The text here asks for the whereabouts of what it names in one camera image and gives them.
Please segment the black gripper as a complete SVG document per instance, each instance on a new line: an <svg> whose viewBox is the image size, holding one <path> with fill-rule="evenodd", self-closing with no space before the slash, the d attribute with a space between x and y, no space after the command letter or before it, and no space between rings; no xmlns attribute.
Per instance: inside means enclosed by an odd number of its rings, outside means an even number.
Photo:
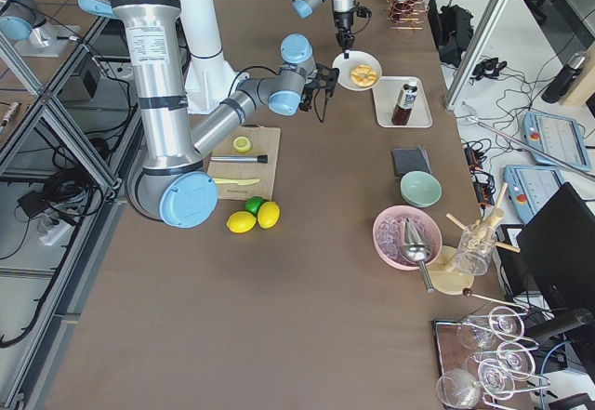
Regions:
<svg viewBox="0 0 595 410"><path fill-rule="evenodd" d="M312 103L315 101L315 94L321 89L323 89L325 93L324 104L327 104L334 95L339 74L340 69L338 68L317 66L314 78L308 81L302 90L299 109L303 112L308 111L311 108Z"/></svg>
<svg viewBox="0 0 595 410"><path fill-rule="evenodd" d="M359 3L356 3L346 11L333 11L334 24L337 28L336 39L345 60L350 57L350 50L354 44L354 34L351 29L354 23L354 17L370 20L372 11Z"/></svg>

